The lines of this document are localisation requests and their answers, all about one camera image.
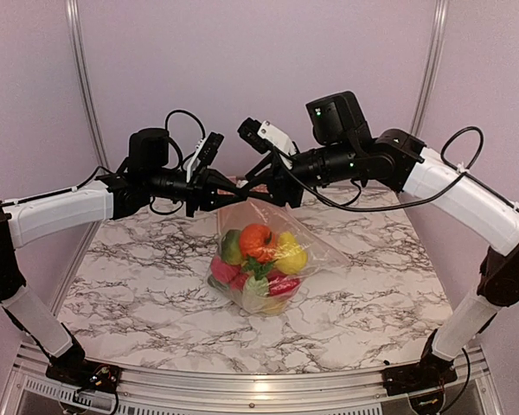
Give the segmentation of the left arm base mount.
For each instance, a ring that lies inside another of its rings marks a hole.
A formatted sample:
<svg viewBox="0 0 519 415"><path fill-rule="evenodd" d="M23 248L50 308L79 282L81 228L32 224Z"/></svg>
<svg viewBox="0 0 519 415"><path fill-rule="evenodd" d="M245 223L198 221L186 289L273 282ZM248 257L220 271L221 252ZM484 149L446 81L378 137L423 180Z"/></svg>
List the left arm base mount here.
<svg viewBox="0 0 519 415"><path fill-rule="evenodd" d="M118 366L87 359L52 363L46 370L48 378L76 386L79 392L115 393L120 375L121 368Z"/></svg>

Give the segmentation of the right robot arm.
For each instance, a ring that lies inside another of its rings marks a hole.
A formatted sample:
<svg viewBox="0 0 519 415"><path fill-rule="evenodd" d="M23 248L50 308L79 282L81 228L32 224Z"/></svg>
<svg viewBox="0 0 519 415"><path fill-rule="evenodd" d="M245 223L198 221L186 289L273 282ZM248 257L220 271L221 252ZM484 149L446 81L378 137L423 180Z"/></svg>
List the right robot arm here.
<svg viewBox="0 0 519 415"><path fill-rule="evenodd" d="M306 110L317 147L305 152L267 121L248 118L240 125L239 136L264 157L247 174L249 187L262 182L274 204L295 208L303 193L315 194L334 182L376 181L408 195L411 207L434 205L488 243L478 286L431 334L412 367L413 382L429 387L500 309L519 302L519 204L405 131L373 137L350 91L311 101Z"/></svg>

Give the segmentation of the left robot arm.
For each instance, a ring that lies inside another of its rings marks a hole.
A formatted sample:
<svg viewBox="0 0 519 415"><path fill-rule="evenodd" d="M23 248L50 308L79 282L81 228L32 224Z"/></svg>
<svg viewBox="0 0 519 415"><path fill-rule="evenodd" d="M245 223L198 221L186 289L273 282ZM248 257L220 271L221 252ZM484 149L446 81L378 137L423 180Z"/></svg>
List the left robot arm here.
<svg viewBox="0 0 519 415"><path fill-rule="evenodd" d="M157 198L184 203L188 216L245 200L244 190L209 167L222 140L221 134L210 134L198 149L197 169L186 175L167 166L175 143L168 131L146 128L130 136L128 157L116 172L82 186L0 201L0 305L71 383L86 384L92 366L82 346L28 287L16 249L71 227L129 217Z"/></svg>

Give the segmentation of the orange fake pumpkin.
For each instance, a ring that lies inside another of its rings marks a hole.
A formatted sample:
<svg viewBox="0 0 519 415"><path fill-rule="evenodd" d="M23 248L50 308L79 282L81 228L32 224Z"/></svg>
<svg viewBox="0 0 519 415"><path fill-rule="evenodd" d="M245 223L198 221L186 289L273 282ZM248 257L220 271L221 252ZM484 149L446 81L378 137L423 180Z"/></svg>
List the orange fake pumpkin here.
<svg viewBox="0 0 519 415"><path fill-rule="evenodd" d="M255 259L261 264L270 262L275 252L272 230L261 224L250 224L240 233L240 251L244 259Z"/></svg>

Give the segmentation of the clear zip top bag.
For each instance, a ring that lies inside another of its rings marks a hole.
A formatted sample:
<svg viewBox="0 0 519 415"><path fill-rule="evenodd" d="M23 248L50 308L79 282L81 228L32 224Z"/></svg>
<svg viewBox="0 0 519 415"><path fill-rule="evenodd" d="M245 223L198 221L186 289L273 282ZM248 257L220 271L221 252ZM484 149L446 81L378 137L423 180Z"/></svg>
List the clear zip top bag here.
<svg viewBox="0 0 519 415"><path fill-rule="evenodd" d="M250 200L217 213L207 282L249 314L281 314L306 279L347 258L285 209Z"/></svg>

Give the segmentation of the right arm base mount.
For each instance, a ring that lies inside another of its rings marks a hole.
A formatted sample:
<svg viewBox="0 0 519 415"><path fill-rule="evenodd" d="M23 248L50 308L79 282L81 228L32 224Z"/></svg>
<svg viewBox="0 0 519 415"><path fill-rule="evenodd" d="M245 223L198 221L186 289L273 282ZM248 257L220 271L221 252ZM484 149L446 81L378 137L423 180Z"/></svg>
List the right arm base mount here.
<svg viewBox="0 0 519 415"><path fill-rule="evenodd" d="M422 365L421 362L386 367L381 376L388 396L442 388L458 379L456 371L449 364L440 367Z"/></svg>

